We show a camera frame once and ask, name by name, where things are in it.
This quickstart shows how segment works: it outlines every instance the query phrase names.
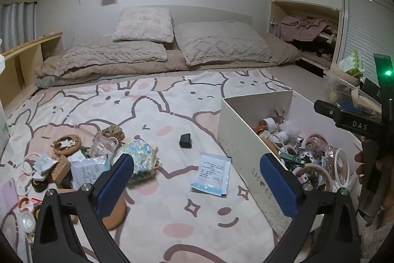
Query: curtain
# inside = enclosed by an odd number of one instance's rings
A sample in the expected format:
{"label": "curtain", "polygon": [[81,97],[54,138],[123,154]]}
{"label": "curtain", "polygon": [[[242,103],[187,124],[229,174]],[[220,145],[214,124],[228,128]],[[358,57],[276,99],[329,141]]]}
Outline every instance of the curtain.
{"label": "curtain", "polygon": [[375,54],[394,58],[394,6],[384,0],[344,0],[338,61],[357,50],[364,76],[378,84]]}
{"label": "curtain", "polygon": [[0,5],[0,53],[35,39],[35,2]]}

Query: hand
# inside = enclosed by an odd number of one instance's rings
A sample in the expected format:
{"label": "hand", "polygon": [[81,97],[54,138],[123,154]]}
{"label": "hand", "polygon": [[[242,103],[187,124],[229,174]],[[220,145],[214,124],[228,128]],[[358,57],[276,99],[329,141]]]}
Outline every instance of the hand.
{"label": "hand", "polygon": [[[358,163],[364,162],[364,155],[362,152],[358,153],[354,160]],[[383,207],[385,208],[382,226],[394,220],[394,157],[392,155],[386,155],[375,163],[376,168],[380,171],[391,170],[391,183],[387,187],[386,197],[383,200]],[[357,175],[364,174],[364,164],[361,164],[357,170]],[[365,184],[365,179],[363,176],[359,177],[359,182],[361,185]]]}

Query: fluffy pillow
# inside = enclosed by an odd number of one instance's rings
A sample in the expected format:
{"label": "fluffy pillow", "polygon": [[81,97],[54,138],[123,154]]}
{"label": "fluffy pillow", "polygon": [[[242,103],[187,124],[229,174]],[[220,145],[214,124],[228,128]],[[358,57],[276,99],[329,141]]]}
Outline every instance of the fluffy pillow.
{"label": "fluffy pillow", "polygon": [[170,11],[160,7],[125,7],[112,39],[171,43],[174,31]]}
{"label": "fluffy pillow", "polygon": [[265,40],[248,24],[237,21],[186,23],[176,26],[174,31],[189,66],[213,61],[276,61]]}

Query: round wooden coaster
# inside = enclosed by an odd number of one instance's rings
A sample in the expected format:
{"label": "round wooden coaster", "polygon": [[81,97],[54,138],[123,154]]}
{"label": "round wooden coaster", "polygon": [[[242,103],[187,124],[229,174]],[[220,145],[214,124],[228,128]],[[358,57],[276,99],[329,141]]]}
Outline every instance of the round wooden coaster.
{"label": "round wooden coaster", "polygon": [[69,134],[60,137],[53,143],[53,151],[56,155],[69,156],[81,147],[82,140],[78,135]]}
{"label": "round wooden coaster", "polygon": [[126,202],[123,196],[119,198],[110,216],[104,217],[102,223],[108,231],[116,229],[122,223],[126,214]]}

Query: window blind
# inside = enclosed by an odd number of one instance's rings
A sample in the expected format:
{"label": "window blind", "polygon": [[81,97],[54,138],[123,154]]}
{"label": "window blind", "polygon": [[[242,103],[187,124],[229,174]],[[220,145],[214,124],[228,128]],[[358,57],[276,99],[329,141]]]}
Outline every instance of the window blind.
{"label": "window blind", "polygon": [[344,0],[338,61],[357,50],[364,76],[378,84],[374,53],[394,58],[394,5],[384,0]]}

